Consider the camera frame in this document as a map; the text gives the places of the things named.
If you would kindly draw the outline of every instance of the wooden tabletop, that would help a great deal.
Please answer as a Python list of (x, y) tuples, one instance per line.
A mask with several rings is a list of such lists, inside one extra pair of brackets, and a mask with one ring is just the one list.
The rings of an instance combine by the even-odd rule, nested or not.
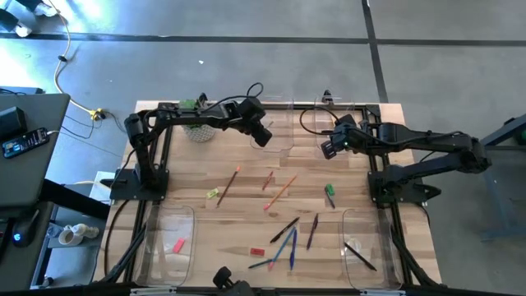
[[(154, 109), (157, 104), (158, 101), (139, 101), (136, 111)], [(381, 104), (380, 107), (383, 122), (404, 124), (400, 104)], [(205, 143), (189, 141), (181, 127), (173, 129), (168, 158), (170, 181), (162, 207), (164, 212), (172, 213), (175, 220), (163, 222), (171, 226), (163, 228), (158, 238), (161, 240), (159, 245), (163, 246), (155, 250), (155, 271), (151, 271), (154, 278), (157, 276), (157, 280), (168, 279), (176, 283), (184, 280), (186, 269), (190, 266), (183, 285), (214, 286), (212, 278), (215, 273), (220, 267), (227, 266), (233, 273), (234, 281), (246, 280), (252, 287), (394, 288), (385, 283), (386, 263), (381, 251), (378, 212), (367, 188), (368, 158), (340, 153), (332, 160), (325, 160), (319, 149), (324, 139), (300, 127), (299, 112), (295, 111), (293, 116), (290, 113), (290, 117), (284, 116), (284, 112), (267, 110), (264, 122), (272, 122), (269, 129), (274, 134), (271, 140), (275, 141), (274, 148), (287, 148), (293, 143), (290, 150), (284, 149), (281, 153), (255, 149), (249, 136), (232, 129), (218, 130), (214, 138)], [(353, 113), (353, 116), (356, 121), (361, 120), (358, 113)], [(320, 130), (332, 125), (329, 115), (322, 112), (316, 111), (316, 123), (313, 118), (312, 115), (304, 118), (304, 123), (311, 129)], [(129, 151), (131, 147), (128, 145), (125, 155)], [(413, 155), (410, 150), (392, 153), (390, 162), (411, 164)], [(128, 168), (134, 164), (135, 157), (132, 157)], [(216, 208), (217, 198), (208, 200), (206, 193), (218, 188), (221, 194), (238, 166), (241, 167), (240, 172), (221, 206)], [(272, 171), (273, 177), (262, 191), (263, 183)], [(294, 175), (298, 177), (281, 198), (269, 210), (263, 210), (264, 205)], [(323, 191), (327, 183), (335, 188), (335, 209), (332, 209)], [(130, 201), (115, 224), (108, 249), (110, 269), (130, 243), (137, 203)], [(110, 211), (104, 242), (118, 205), (120, 202)], [(192, 220), (185, 219), (182, 210), (195, 215), (193, 237), (188, 228), (174, 226), (188, 221), (191, 224)], [(316, 213), (319, 214), (319, 224), (311, 249), (307, 251), (307, 240)], [(408, 249), (427, 274), (440, 282), (427, 217), (422, 209), (409, 204), (400, 205), (400, 214)], [(292, 239), (272, 271), (266, 266), (248, 270), (249, 265), (274, 256), (286, 234), (276, 243), (270, 244), (270, 240), (295, 217), (300, 217), (300, 220), (293, 270), (289, 267)], [(180, 234), (181, 229), (185, 229), (188, 235)], [(187, 241), (181, 253), (175, 254), (172, 247), (178, 235)], [(352, 253), (346, 252), (342, 248), (343, 241), (355, 247), (378, 271), (368, 270)], [(264, 249), (265, 255), (251, 255), (252, 247)], [(392, 247), (389, 252), (399, 263), (395, 248)], [(103, 258), (104, 243), (99, 252), (94, 280), (104, 276)]]

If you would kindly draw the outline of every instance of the pink eraser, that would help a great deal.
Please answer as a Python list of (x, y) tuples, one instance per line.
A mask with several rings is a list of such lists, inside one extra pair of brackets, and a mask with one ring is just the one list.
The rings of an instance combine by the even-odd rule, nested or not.
[(175, 246), (173, 246), (173, 249), (172, 251), (176, 254), (179, 253), (179, 251), (181, 251), (181, 248), (182, 248), (182, 245), (184, 244), (184, 238), (180, 238), (178, 240), (178, 243), (175, 244)]

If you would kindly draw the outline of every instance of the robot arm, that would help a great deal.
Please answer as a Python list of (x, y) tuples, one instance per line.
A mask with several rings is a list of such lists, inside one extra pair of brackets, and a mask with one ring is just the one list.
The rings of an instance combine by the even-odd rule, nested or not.
[[(436, 133), (413, 131), (396, 123), (361, 122), (359, 126), (350, 114), (339, 118), (333, 131), (325, 131), (330, 139), (321, 144), (326, 159), (342, 150), (365, 155), (383, 155), (405, 149), (448, 153), (445, 156), (405, 167), (387, 165), (383, 171), (369, 175), (371, 195), (375, 201), (388, 201), (412, 180), (458, 170), (462, 173), (481, 173), (490, 165), (483, 144), (463, 132)], [(439, 194), (434, 191), (427, 199)]]
[[(193, 109), (179, 108), (177, 104), (166, 103), (153, 110), (143, 110), (130, 115), (124, 125), (130, 144), (136, 152), (136, 176), (146, 187), (154, 187), (159, 181), (155, 168), (150, 161), (149, 144), (154, 141), (167, 127), (189, 124), (208, 124), (211, 127), (226, 130), (234, 128), (250, 135), (259, 146), (265, 146), (272, 137), (261, 124), (265, 110), (256, 97), (247, 97), (243, 102), (218, 102), (209, 107), (201, 107), (205, 96), (199, 99), (199, 104)], [(152, 127), (148, 121), (155, 117)]]

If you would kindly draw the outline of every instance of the black pen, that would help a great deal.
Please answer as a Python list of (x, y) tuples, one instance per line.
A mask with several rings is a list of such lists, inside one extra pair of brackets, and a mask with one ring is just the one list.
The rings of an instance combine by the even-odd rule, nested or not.
[(330, 198), (330, 194), (329, 192), (327, 191), (327, 189), (325, 189), (325, 194), (327, 195), (327, 199), (329, 200), (329, 203), (330, 203), (330, 206), (332, 206), (333, 209), (336, 208), (335, 206), (335, 203), (332, 201), (332, 199)]
[(318, 214), (316, 214), (316, 217), (314, 217), (314, 222), (312, 222), (311, 235), (309, 236), (309, 241), (307, 242), (307, 250), (311, 248), (312, 236), (314, 235), (314, 230), (316, 230), (316, 227), (318, 227)]
[(261, 261), (261, 262), (257, 262), (256, 264), (252, 264), (251, 266), (249, 266), (248, 268), (249, 269), (252, 269), (252, 268), (256, 268), (258, 266), (262, 266), (264, 264), (267, 264), (267, 263), (271, 263), (272, 262), (272, 259), (267, 259), (265, 261)]
[(296, 219), (294, 219), (292, 222), (290, 222), (287, 226), (285, 226), (285, 228), (283, 230), (281, 230), (279, 232), (279, 234), (276, 234), (276, 236), (274, 236), (271, 240), (270, 240), (270, 243), (274, 243), (275, 241), (277, 241), (281, 235), (283, 235), (285, 233), (285, 231), (287, 231), (289, 228), (291, 228), (294, 223), (298, 222), (299, 220), (299, 217), (297, 217)]
[(377, 271), (376, 268), (369, 262), (367, 261), (364, 257), (362, 257), (362, 255), (360, 255), (359, 252), (356, 252), (356, 250), (354, 250), (351, 246), (349, 246), (347, 243), (344, 243), (345, 247), (351, 251), (354, 255), (356, 255), (356, 257), (358, 257), (358, 259), (362, 260), (363, 263), (365, 263), (365, 265), (367, 267), (369, 267), (370, 270), (372, 271)]

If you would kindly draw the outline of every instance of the blue pen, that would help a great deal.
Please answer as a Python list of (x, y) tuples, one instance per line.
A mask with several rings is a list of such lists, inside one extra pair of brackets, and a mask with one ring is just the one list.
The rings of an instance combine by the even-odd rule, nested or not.
[(294, 230), (293, 236), (293, 251), (290, 252), (290, 270), (294, 268), (294, 253), (296, 252), (296, 240), (298, 239), (298, 231)]
[(283, 251), (283, 248), (285, 247), (285, 245), (287, 244), (288, 240), (290, 239), (291, 236), (293, 236), (293, 233), (296, 231), (296, 226), (294, 226), (290, 232), (288, 233), (287, 235), (287, 238), (285, 238), (285, 241), (283, 242), (283, 244), (281, 245), (281, 247), (279, 247), (279, 250), (278, 252), (276, 253), (276, 256), (274, 256), (274, 258), (272, 259), (272, 262), (269, 264), (269, 270), (272, 269), (272, 266), (274, 266), (274, 263), (276, 262), (276, 260), (278, 260), (278, 257), (279, 257), (279, 254), (281, 253), (281, 251)]

